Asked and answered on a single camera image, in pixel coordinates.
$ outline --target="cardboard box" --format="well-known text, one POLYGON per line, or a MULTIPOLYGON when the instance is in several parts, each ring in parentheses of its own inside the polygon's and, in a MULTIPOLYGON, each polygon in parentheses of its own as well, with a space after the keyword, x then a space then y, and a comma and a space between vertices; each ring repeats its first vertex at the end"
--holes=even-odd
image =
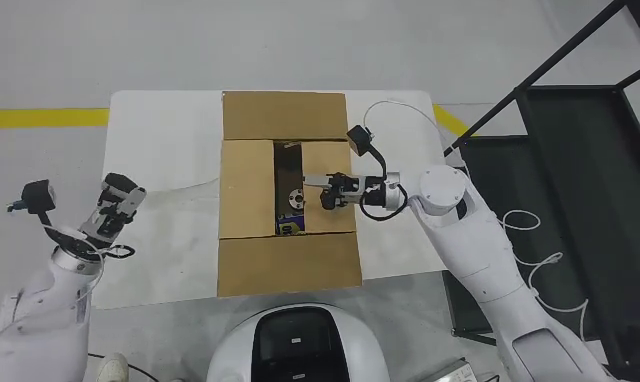
POLYGON ((344 95, 225 92, 223 126, 218 296, 360 286, 353 206, 326 211, 305 186, 303 234, 276 235, 274 144, 300 142, 304 175, 350 174, 344 95))

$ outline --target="gray floor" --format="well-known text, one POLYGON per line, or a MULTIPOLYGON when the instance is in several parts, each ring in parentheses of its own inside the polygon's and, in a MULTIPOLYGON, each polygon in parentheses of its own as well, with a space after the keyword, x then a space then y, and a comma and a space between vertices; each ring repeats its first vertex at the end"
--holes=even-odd
MULTIPOLYGON (((0 0, 0 108, 107 107, 122 89, 422 89, 471 123, 609 1, 0 0)), ((617 82, 640 68, 638 37, 628 14, 616 16, 543 82, 617 82)), ((639 92, 629 90, 633 103, 639 92)), ((105 132, 0 130, 0 200, 50 178, 55 222, 78 225, 98 193, 105 132)), ((524 129, 509 107, 482 132, 524 129)), ((0 250, 12 256, 0 263, 4 293, 43 265, 51 246, 33 217, 1 217, 0 250)), ((96 311, 90 347, 121 351, 161 378, 203 380, 229 328, 270 305, 307 299, 363 318, 394 381, 461 356, 481 379, 502 372, 495 349, 450 336, 439 274, 314 295, 96 311)), ((86 381, 96 364, 90 360, 86 381)))

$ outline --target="black platform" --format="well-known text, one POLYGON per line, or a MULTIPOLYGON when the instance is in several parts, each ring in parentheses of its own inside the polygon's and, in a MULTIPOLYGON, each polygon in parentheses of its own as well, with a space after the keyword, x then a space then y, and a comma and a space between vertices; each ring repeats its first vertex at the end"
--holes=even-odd
MULTIPOLYGON (((519 208, 540 216, 539 229, 508 231, 524 261, 565 255, 536 273, 534 286, 560 308, 588 297, 586 336, 602 341, 614 376, 640 381, 640 126, 624 92, 640 70, 617 85, 533 86, 625 8, 638 19, 640 0, 613 0, 445 155, 460 147, 474 184, 498 215, 519 208), (471 138, 513 101, 528 136, 471 138)), ((526 278, 530 270, 521 271, 526 278)), ((450 275, 445 283, 454 330, 469 338, 487 332, 470 295, 450 275)), ((577 332, 578 313, 550 314, 577 332)))

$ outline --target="yellow floor line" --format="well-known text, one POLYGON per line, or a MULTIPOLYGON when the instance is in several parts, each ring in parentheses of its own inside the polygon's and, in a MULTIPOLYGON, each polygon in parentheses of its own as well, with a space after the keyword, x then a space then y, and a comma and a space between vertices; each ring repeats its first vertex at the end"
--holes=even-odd
MULTIPOLYGON (((433 105, 433 112, 438 124, 456 136, 468 129, 464 122, 437 104, 433 105)), ((108 108, 0 110, 0 129, 106 126, 108 121, 108 108)))
POLYGON ((439 125, 445 127, 449 132, 453 133, 456 136, 460 136, 466 132, 469 127, 458 118, 456 118, 453 114, 440 107, 437 104, 433 105, 433 113, 436 116, 436 121, 438 121, 439 125))
POLYGON ((108 108, 0 110, 0 129, 106 126, 108 121, 108 108))

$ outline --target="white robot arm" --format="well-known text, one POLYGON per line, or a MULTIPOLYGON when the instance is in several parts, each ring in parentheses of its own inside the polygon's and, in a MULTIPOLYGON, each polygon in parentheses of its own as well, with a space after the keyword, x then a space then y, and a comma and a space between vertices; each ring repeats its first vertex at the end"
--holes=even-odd
POLYGON ((48 267, 0 308, 0 374, 3 381, 82 381, 87 365, 91 290, 111 245, 132 221, 146 192, 128 178, 109 174, 98 206, 78 230, 58 230, 46 212, 55 208, 48 180, 29 183, 8 211, 27 209, 57 243, 48 267))
MULTIPOLYGON (((358 155, 373 149, 364 128, 357 126, 348 136, 358 155)), ((359 203, 365 214, 363 205, 374 205, 394 211, 393 216, 410 207, 444 264, 480 305, 511 380, 612 380, 584 343, 538 303, 518 271, 511 242, 496 215, 463 172, 435 165, 418 178, 403 180, 403 175, 387 174, 384 160, 378 161, 382 178, 305 176, 305 184, 323 187, 326 209, 359 203), (461 202, 466 205, 461 219, 437 220, 461 202)))

